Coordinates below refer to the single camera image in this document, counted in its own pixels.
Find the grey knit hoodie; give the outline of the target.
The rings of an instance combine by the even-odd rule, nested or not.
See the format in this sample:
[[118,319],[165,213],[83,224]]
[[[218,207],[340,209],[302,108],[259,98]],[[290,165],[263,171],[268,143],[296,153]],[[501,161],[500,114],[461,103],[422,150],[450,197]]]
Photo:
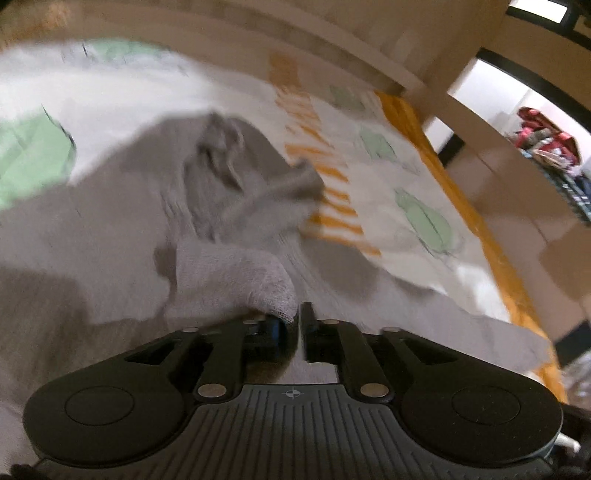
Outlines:
[[549,357],[528,329],[474,316],[392,276],[356,248],[301,234],[324,184],[287,164],[259,130],[208,114],[160,122],[72,185],[1,214],[1,463],[30,461],[22,428],[46,382],[169,332],[270,313],[287,352],[252,369],[270,382],[329,382],[304,365],[294,316],[365,332],[411,330],[527,373]]

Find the pile of colourful clothes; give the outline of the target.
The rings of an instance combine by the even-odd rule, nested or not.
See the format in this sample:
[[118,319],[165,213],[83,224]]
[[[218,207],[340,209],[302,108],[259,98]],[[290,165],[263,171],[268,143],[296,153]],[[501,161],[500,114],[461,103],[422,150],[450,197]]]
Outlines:
[[537,164],[575,215],[589,226],[590,175],[583,170],[575,138],[538,109],[523,106],[516,114],[518,127],[505,138]]

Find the white leaf-print duvet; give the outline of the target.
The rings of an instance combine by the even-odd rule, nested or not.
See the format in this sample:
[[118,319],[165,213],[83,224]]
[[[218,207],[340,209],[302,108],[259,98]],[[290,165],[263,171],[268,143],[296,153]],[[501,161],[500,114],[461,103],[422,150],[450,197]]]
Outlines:
[[24,44],[1,56],[1,115],[47,109],[74,137],[81,178],[141,129],[182,114],[242,116],[325,183],[304,238],[353,247],[394,279],[446,299],[395,324],[565,397],[558,360],[484,220],[439,163],[413,108],[320,61],[238,50],[238,66],[119,38]]

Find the wooden bed frame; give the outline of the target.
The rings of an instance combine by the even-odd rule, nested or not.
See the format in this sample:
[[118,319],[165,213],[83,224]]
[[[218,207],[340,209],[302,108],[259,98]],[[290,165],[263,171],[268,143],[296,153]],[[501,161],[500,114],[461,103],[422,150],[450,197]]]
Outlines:
[[515,14],[505,1],[150,1],[167,13],[232,24],[384,79],[424,119],[453,130],[452,178],[491,227],[561,353],[590,345],[590,227],[542,171],[520,158],[451,91],[491,64],[590,123],[590,51]]

